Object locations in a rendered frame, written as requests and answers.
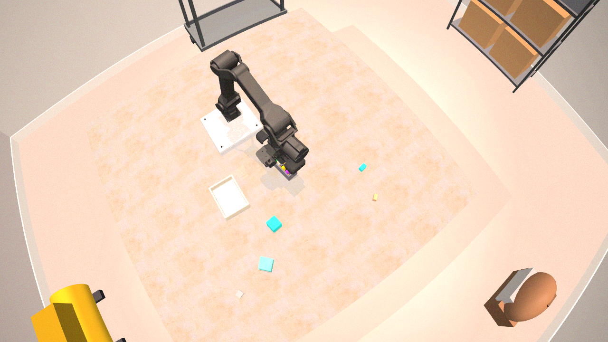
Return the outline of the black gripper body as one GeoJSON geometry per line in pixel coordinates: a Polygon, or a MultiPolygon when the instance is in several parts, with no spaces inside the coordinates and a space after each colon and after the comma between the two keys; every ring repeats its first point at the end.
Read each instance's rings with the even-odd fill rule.
{"type": "MultiPolygon", "coordinates": [[[[256,139],[258,142],[260,142],[260,144],[264,144],[265,140],[267,140],[267,139],[270,140],[269,135],[266,133],[264,128],[256,134],[256,139]]],[[[284,167],[290,174],[295,174],[299,169],[301,169],[305,165],[305,159],[301,160],[301,162],[296,164],[287,156],[286,153],[283,153],[283,151],[281,150],[282,146],[278,147],[278,146],[272,145],[269,141],[267,141],[267,142],[274,149],[276,148],[277,152],[279,150],[279,153],[282,155],[281,158],[286,162],[286,164],[284,164],[284,167]]]]}

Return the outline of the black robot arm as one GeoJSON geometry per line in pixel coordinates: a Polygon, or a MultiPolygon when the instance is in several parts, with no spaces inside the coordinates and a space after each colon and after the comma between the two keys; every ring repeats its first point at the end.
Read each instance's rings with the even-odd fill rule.
{"type": "MultiPolygon", "coordinates": [[[[242,101],[239,93],[234,89],[235,81],[259,111],[260,122],[264,125],[264,130],[270,138],[268,141],[272,145],[282,146],[283,153],[286,153],[296,164],[306,157],[310,149],[295,137],[295,133],[298,131],[297,124],[290,113],[272,103],[249,72],[248,66],[241,60],[240,54],[227,49],[211,60],[210,68],[218,76],[221,87],[221,95],[215,106],[228,123],[241,115],[236,107],[242,101]],[[287,129],[289,125],[290,128],[287,129]]],[[[269,168],[276,164],[276,158],[282,157],[279,150],[277,152],[276,148],[274,149],[270,144],[257,150],[256,156],[262,164],[269,168]]]]}

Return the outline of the beige shallow square tray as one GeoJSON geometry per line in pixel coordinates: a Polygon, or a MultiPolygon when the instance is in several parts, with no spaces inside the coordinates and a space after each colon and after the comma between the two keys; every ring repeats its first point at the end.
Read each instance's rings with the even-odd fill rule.
{"type": "Polygon", "coordinates": [[[232,174],[209,189],[226,220],[251,207],[232,174]]]}

